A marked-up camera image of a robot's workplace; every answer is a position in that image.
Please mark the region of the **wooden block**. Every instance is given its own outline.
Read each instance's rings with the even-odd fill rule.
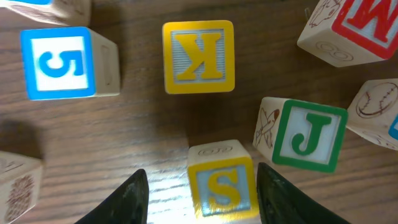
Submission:
[[[253,145],[275,164],[334,172],[347,117],[341,108],[265,97]]]
[[[117,45],[86,27],[25,30],[21,45],[31,100],[120,92]]]
[[[238,140],[191,147],[188,177],[199,222],[230,222],[259,214],[253,162]]]
[[[39,199],[40,160],[0,151],[0,223],[12,223]]]
[[[367,81],[348,108],[347,128],[383,147],[398,150],[398,78]]]
[[[234,30],[230,21],[168,22],[163,26],[163,51],[167,93],[234,89]]]
[[[391,0],[321,0],[297,45],[336,67],[389,59],[398,48]]]
[[[10,10],[38,22],[88,26],[91,0],[3,0]]]

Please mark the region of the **dark wood surface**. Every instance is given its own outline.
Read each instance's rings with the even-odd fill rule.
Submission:
[[[0,150],[42,156],[40,203],[16,223],[73,223],[138,168],[150,187],[148,223],[191,223],[189,146],[238,139],[250,146],[260,100],[295,98],[347,108],[366,80],[397,78],[398,57],[334,68],[296,46],[316,0],[94,0],[91,28],[119,45],[119,96],[29,101],[19,32],[53,27],[0,9]],[[236,88],[168,95],[162,25],[233,22]],[[264,161],[248,147],[254,162]],[[398,153],[346,132],[338,168],[277,167],[352,223],[398,223]]]

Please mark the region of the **wood grain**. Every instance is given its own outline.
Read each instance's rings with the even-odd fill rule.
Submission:
[[[366,80],[397,78],[398,57],[334,68],[296,46],[314,0],[94,0],[91,28],[119,46],[121,95],[29,101],[19,32],[52,27],[0,9],[0,149],[42,155],[40,203],[16,223],[73,223],[138,168],[148,173],[148,223],[192,223],[188,147],[252,141],[261,98],[347,108]],[[233,22],[236,88],[168,95],[162,25]],[[265,159],[253,148],[254,161]],[[309,196],[352,223],[398,222],[398,153],[347,131],[334,174],[276,167]],[[258,219],[247,223],[259,223]]]

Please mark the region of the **blue border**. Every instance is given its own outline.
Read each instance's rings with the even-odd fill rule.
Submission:
[[[388,130],[388,134],[393,137],[394,139],[398,140],[398,130],[396,130],[394,128],[394,126],[398,123],[398,116],[396,117],[396,119],[394,120],[394,122],[392,122],[390,129]]]
[[[51,4],[53,0],[12,0],[12,1],[23,2],[28,4],[48,5]]]
[[[86,74],[88,88],[84,90],[38,91],[34,67],[32,39],[52,37],[83,37],[85,47]],[[24,61],[25,79],[28,97],[31,100],[52,100],[63,98],[81,98],[96,93],[94,78],[93,48],[90,30],[86,27],[66,27],[55,29],[23,30],[21,32],[22,59]]]

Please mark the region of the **green border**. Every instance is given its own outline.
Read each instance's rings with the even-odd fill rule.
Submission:
[[[324,112],[328,114],[334,114],[341,117],[336,133],[335,142],[331,152],[329,164],[319,164],[316,162],[303,161],[300,159],[293,159],[290,157],[280,156],[282,149],[282,143],[285,138],[285,132],[287,123],[289,122],[290,112],[292,107],[296,106],[299,108],[305,108],[309,110]],[[332,106],[319,105],[317,103],[309,103],[298,100],[287,100],[282,110],[282,116],[280,117],[279,130],[277,133],[277,139],[275,141],[274,153],[272,155],[272,161],[275,164],[290,165],[302,169],[316,170],[321,172],[334,172],[337,165],[338,155],[340,153],[341,146],[343,145],[344,133],[346,131],[346,124],[348,119],[348,113],[346,109],[336,108]]]

